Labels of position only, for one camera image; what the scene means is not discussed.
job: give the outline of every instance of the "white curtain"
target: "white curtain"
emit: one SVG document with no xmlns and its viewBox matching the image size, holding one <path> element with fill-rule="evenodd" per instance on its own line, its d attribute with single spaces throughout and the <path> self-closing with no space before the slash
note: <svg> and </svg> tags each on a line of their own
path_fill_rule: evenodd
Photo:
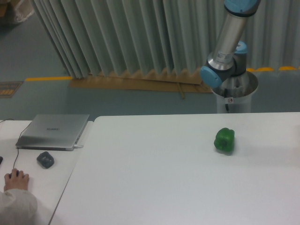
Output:
<svg viewBox="0 0 300 225">
<path fill-rule="evenodd" d="M 193 73 L 213 51 L 222 0 L 34 0 L 72 77 Z M 249 68 L 300 66 L 300 1 L 262 0 L 241 38 Z"/>
</svg>

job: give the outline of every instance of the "black mouse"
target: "black mouse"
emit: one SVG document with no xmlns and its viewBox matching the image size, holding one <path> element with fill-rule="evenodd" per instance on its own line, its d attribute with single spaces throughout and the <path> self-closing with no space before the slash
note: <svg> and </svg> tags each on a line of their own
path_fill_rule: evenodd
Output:
<svg viewBox="0 0 300 225">
<path fill-rule="evenodd" d="M 47 151 L 39 154 L 37 161 L 46 169 L 50 168 L 54 164 L 54 158 Z"/>
<path fill-rule="evenodd" d="M 19 176 L 19 171 L 17 170 L 17 176 Z M 11 178 L 11 173 L 9 174 L 9 178 Z"/>
</svg>

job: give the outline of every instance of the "green bell pepper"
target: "green bell pepper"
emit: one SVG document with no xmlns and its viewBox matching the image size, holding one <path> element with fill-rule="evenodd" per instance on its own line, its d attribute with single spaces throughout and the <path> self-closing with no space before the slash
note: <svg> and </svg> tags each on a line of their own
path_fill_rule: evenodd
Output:
<svg viewBox="0 0 300 225">
<path fill-rule="evenodd" d="M 234 130 L 220 129 L 214 141 L 215 147 L 224 153 L 231 153 L 234 149 Z"/>
</svg>

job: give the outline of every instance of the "sticker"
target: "sticker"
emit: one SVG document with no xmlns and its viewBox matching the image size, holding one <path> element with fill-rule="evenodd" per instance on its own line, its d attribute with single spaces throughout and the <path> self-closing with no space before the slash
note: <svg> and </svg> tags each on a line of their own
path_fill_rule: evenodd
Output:
<svg viewBox="0 0 300 225">
<path fill-rule="evenodd" d="M 224 101 L 225 101 L 225 104 L 233 104 L 234 103 L 233 97 L 225 97 Z"/>
<path fill-rule="evenodd" d="M 234 53 L 225 54 L 225 53 L 219 51 L 217 53 L 216 61 L 219 63 L 227 64 L 231 61 L 231 59 L 233 58 L 233 55 L 234 55 Z"/>
<path fill-rule="evenodd" d="M 0 82 L 0 98 L 11 98 L 23 82 Z"/>
</svg>

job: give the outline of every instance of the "person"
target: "person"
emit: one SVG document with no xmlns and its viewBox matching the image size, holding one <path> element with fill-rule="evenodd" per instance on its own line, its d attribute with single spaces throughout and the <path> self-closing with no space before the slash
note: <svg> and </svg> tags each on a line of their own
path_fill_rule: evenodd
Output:
<svg viewBox="0 0 300 225">
<path fill-rule="evenodd" d="M 4 176 L 4 193 L 0 192 L 0 225 L 21 225 L 37 211 L 38 203 L 28 191 L 29 175 L 13 169 Z"/>
</svg>

